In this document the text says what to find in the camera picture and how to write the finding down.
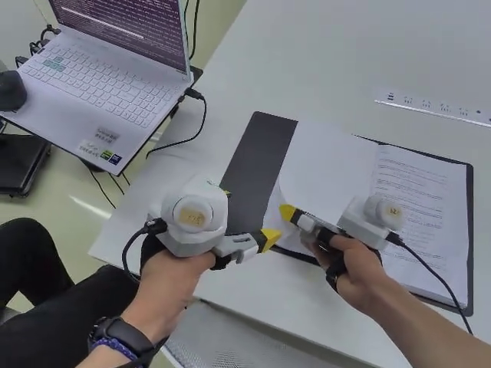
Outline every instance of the floor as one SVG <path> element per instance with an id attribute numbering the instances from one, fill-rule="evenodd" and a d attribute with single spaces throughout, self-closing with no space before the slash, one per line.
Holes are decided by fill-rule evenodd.
<path id="1" fill-rule="evenodd" d="M 201 3 L 193 65 L 201 68 L 206 66 L 244 3 L 245 0 L 206 0 Z M 191 0 L 189 4 L 190 31 L 193 28 L 195 4 L 196 0 Z M 19 130 L 9 126 L 6 133 L 19 133 Z M 130 181 L 138 174 L 144 164 L 145 154 L 152 145 L 148 143 L 128 168 L 126 174 Z M 122 196 L 119 189 L 107 174 L 96 175 L 117 204 Z M 119 181 L 123 189 L 127 187 L 122 179 Z M 85 166 L 76 157 L 53 149 L 28 198 L 0 198 L 0 223 L 18 217 L 37 219 L 52 234 L 72 278 L 81 281 L 101 266 L 87 252 L 104 221 L 110 217 L 111 209 Z M 17 295 L 10 307 L 26 311 L 31 305 L 21 295 Z M 153 366 L 168 366 L 163 361 L 157 359 Z"/>

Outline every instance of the desk surface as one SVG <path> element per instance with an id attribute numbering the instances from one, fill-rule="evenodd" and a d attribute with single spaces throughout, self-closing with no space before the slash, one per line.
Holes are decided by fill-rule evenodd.
<path id="1" fill-rule="evenodd" d="M 91 254 L 120 265 L 121 249 L 166 188 L 191 173 L 219 182 L 254 111 L 334 122 L 350 133 L 474 165 L 470 323 L 491 342 L 491 130 L 374 102 L 374 89 L 394 87 L 485 110 L 491 4 L 474 2 L 249 0 L 196 86 L 209 102 L 203 135 L 149 159 Z M 187 100 L 160 144 L 192 135 L 202 113 L 202 105 Z M 137 248 L 130 253 L 135 270 Z M 320 270 L 283 255 L 207 273 L 196 296 L 365 363 L 408 366 L 373 321 L 326 286 Z M 456 314 L 438 311 L 462 326 Z"/>

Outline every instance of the black pants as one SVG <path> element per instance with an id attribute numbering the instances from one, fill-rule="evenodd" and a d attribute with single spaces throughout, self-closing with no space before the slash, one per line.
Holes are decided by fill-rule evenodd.
<path id="1" fill-rule="evenodd" d="M 137 286 L 111 266 L 74 286 L 48 231 L 20 218 L 0 225 L 0 308 L 17 291 L 35 307 L 0 326 L 0 366 L 72 368 L 94 322 L 121 314 Z"/>

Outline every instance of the knee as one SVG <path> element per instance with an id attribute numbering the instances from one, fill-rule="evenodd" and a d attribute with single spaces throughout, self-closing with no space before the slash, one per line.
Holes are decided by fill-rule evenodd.
<path id="1" fill-rule="evenodd" d="M 0 237 L 2 233 L 8 234 L 9 237 L 44 237 L 49 235 L 48 230 L 39 222 L 32 218 L 17 218 L 6 222 L 0 226 Z"/>

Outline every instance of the hand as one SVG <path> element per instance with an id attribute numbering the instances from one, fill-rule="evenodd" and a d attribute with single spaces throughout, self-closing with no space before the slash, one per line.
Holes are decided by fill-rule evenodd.
<path id="1" fill-rule="evenodd" d="M 121 317 L 153 343 L 161 341 L 176 328 L 199 278 L 214 264 L 211 253 L 176 258 L 159 251 L 144 265 L 137 296 Z"/>
<path id="2" fill-rule="evenodd" d="M 329 258 L 317 244 L 303 241 L 303 244 L 317 258 L 324 270 L 329 268 Z M 344 263 L 348 269 L 338 279 L 338 293 L 352 307 L 369 314 L 371 300 L 377 288 L 393 282 L 385 273 L 378 257 L 358 240 L 336 235 L 330 246 L 344 252 Z"/>

